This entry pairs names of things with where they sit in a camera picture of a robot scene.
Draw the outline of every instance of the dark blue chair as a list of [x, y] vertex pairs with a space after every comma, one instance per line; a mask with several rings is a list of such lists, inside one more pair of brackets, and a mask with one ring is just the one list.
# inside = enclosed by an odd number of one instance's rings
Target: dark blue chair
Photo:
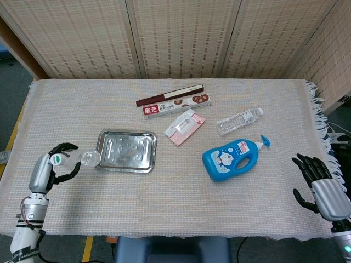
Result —
[[119, 237], [115, 263], [231, 263], [225, 237]]

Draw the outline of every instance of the white textured tablecloth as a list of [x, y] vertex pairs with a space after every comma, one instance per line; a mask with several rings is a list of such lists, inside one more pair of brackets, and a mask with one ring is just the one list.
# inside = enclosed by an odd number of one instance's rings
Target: white textured tablecloth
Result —
[[[176, 147], [163, 132], [180, 113], [146, 119], [135, 101], [203, 84], [212, 105], [195, 109], [206, 118]], [[44, 230], [50, 234], [122, 236], [269, 236], [301, 240], [329, 237], [331, 224], [300, 207], [292, 189], [312, 201], [296, 153], [327, 156], [316, 132], [304, 80], [114, 79], [43, 80], [30, 89], [14, 149], [0, 181], [0, 233], [15, 231], [20, 201], [37, 159], [61, 142], [95, 148], [105, 128], [156, 134], [155, 168], [149, 174], [81, 168], [56, 185]], [[248, 126], [220, 136], [216, 121], [247, 108], [264, 114]], [[235, 139], [267, 136], [256, 166], [224, 182], [213, 182], [202, 164], [209, 148]]]

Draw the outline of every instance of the floor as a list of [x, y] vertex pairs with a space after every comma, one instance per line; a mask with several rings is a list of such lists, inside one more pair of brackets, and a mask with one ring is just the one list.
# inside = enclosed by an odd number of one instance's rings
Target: floor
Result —
[[[0, 60], [0, 151], [7, 145], [31, 81], [32, 77], [15, 59]], [[351, 108], [340, 107], [329, 116], [330, 121], [351, 130], [350, 113]], [[11, 240], [0, 235], [0, 262], [10, 260]], [[110, 244], [105, 240], [106, 237], [94, 237], [91, 260], [113, 262]], [[242, 240], [241, 237], [231, 239], [233, 263], [237, 262], [236, 253]], [[42, 255], [51, 261], [81, 262], [85, 241], [83, 236], [46, 236], [41, 243]], [[242, 245], [239, 259], [241, 263], [344, 262], [332, 239], [318, 238], [300, 242], [292, 238], [274, 241], [250, 237]]]

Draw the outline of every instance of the pink package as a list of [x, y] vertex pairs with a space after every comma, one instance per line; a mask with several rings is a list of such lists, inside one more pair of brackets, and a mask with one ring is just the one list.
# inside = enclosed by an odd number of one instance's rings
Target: pink package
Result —
[[187, 110], [168, 127], [165, 134], [177, 146], [182, 144], [191, 134], [193, 134], [205, 122], [205, 118], [200, 117], [193, 110]]

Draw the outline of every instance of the tablecloth fringe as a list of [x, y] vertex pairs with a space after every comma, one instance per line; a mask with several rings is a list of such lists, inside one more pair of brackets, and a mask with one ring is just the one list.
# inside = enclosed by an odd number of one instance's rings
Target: tablecloth fringe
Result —
[[343, 185], [345, 181], [342, 177], [340, 164], [338, 160], [333, 155], [330, 154], [333, 152], [333, 150], [331, 149], [331, 139], [327, 136], [328, 117], [324, 116], [322, 112], [322, 102], [324, 101], [324, 99], [315, 97], [318, 87], [313, 82], [306, 82], [306, 87], [310, 94], [310, 105], [314, 115], [316, 131], [320, 139], [321, 145], [326, 153], [326, 159], [327, 159], [326, 165], [330, 173], [332, 174], [333, 178], [335, 178], [341, 184], [343, 190], [346, 192], [347, 189]]

